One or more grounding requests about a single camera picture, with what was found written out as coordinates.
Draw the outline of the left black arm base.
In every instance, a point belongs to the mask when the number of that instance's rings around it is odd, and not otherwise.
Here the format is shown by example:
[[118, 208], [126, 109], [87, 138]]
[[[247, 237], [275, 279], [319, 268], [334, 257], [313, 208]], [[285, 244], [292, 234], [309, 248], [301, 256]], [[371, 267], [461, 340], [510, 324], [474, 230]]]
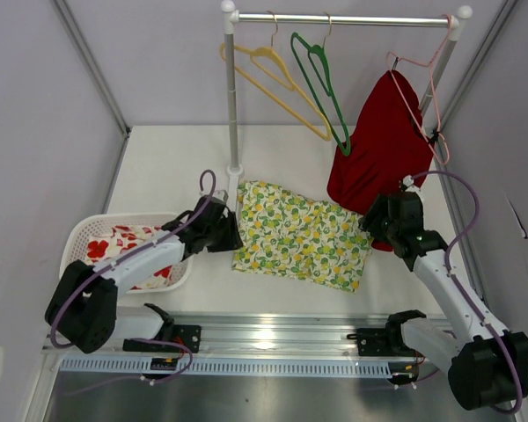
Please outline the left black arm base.
[[170, 343], [180, 344], [192, 353], [198, 353], [202, 339], [200, 325], [177, 324], [175, 318], [153, 303], [145, 303], [141, 310], [158, 317], [160, 327], [151, 338], [145, 335], [126, 337], [123, 339], [122, 350], [137, 353], [182, 353], [183, 349], [170, 346]]

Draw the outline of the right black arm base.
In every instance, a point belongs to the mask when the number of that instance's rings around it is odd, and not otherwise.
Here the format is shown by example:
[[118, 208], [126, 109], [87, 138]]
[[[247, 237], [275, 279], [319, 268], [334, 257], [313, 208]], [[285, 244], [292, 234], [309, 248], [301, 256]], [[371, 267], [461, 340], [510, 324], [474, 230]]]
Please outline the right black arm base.
[[383, 328], [356, 328], [346, 336], [356, 346], [361, 357], [408, 357], [417, 355], [417, 351], [408, 347], [401, 334], [401, 326], [412, 319], [426, 318], [418, 309], [391, 314]]

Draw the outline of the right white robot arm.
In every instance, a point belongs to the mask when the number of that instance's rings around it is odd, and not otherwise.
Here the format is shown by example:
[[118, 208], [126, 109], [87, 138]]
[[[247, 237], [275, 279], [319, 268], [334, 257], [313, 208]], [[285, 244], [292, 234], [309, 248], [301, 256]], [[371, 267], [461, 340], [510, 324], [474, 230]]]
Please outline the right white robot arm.
[[394, 354], [412, 349], [446, 374], [451, 392], [466, 410], [503, 403], [518, 412], [528, 395], [528, 337], [510, 331], [488, 309], [452, 264], [448, 244], [424, 227], [423, 205], [417, 193], [378, 196], [361, 219], [362, 230], [389, 244], [407, 269], [430, 291], [451, 324], [441, 331], [415, 313], [392, 317], [385, 347]]

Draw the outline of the lemon print skirt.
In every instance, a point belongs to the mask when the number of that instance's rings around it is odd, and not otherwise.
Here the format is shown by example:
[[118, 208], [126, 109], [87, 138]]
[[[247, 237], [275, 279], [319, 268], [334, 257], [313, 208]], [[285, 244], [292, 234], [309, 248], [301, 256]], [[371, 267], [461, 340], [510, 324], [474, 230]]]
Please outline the lemon print skirt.
[[347, 293], [359, 288], [372, 238], [360, 230], [358, 213], [264, 181], [238, 186], [238, 211], [243, 247], [233, 255], [233, 270]]

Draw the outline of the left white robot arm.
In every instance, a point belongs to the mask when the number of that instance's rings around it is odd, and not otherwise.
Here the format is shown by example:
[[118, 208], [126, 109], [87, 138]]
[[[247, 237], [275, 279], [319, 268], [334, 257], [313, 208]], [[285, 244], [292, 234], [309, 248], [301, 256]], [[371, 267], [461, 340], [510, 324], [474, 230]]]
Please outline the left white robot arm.
[[70, 263], [45, 312], [49, 339], [58, 349], [94, 353], [111, 339], [145, 343], [162, 352], [173, 341], [173, 319], [158, 306], [123, 307], [118, 301], [156, 271], [192, 256], [242, 247], [238, 219], [223, 200], [210, 195], [165, 223], [149, 240], [108, 260]]

